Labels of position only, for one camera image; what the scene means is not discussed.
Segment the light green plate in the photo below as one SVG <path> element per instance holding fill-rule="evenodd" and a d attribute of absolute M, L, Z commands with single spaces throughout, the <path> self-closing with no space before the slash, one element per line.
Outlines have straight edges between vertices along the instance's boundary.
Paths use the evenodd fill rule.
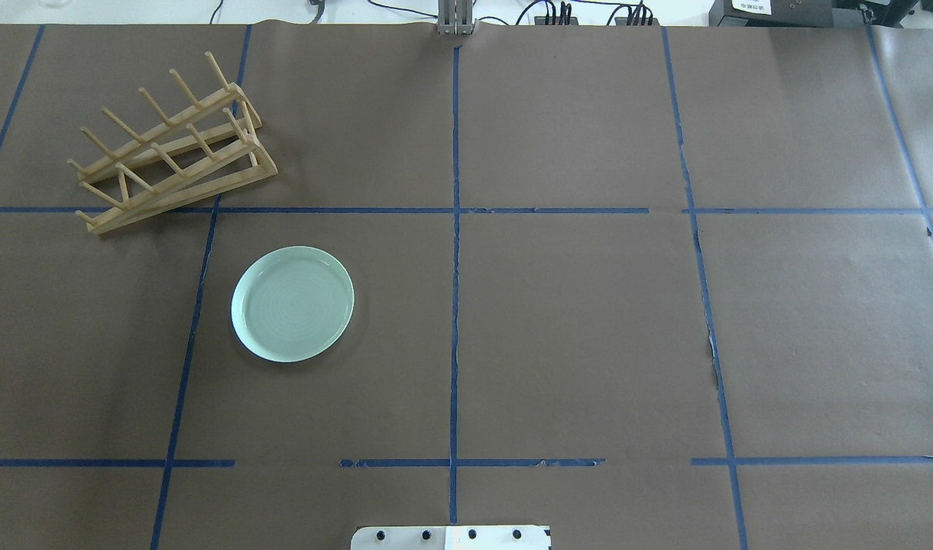
<path fill-rule="evenodd" d="M 347 268 L 316 247 L 278 248 L 246 269 L 233 290 L 231 321 L 258 358 L 295 363 L 337 342 L 355 309 Z"/>

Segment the wooden plate rack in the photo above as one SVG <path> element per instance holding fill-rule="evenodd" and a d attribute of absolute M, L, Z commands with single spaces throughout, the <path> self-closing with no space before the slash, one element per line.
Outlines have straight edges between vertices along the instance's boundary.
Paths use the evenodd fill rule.
<path fill-rule="evenodd" d="M 86 126 L 79 128 L 101 153 L 88 166 L 67 161 L 79 188 L 105 205 L 95 215 L 75 210 L 90 234 L 109 233 L 277 175 L 277 164 L 259 137 L 263 126 L 259 112 L 246 91 L 225 75 L 212 52 L 204 57 L 219 87 L 199 97 L 179 70 L 170 69 L 187 100 L 176 114 L 168 114 L 144 87 L 139 88 L 159 118 L 151 129 L 139 132 L 102 108 L 103 115 L 128 136 L 124 145 L 110 147 Z"/>

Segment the black box with label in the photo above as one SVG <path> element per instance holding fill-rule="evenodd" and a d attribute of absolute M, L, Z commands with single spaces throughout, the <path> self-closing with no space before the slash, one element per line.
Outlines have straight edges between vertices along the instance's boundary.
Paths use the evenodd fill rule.
<path fill-rule="evenodd" d="M 833 28 L 832 1 L 714 1 L 709 27 Z"/>

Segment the grey aluminium post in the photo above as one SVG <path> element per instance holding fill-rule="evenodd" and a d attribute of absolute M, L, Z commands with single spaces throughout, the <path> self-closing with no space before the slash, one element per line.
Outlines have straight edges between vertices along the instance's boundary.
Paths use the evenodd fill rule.
<path fill-rule="evenodd" d="M 439 0 L 437 2 L 437 31 L 442 36 L 465 36 L 475 31 L 475 1 Z"/>

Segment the white mount base plate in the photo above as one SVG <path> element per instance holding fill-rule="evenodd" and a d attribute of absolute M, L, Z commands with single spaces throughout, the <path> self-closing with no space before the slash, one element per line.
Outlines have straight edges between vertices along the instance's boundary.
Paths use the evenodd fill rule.
<path fill-rule="evenodd" d="M 365 526 L 351 549 L 551 549 L 548 526 Z"/>

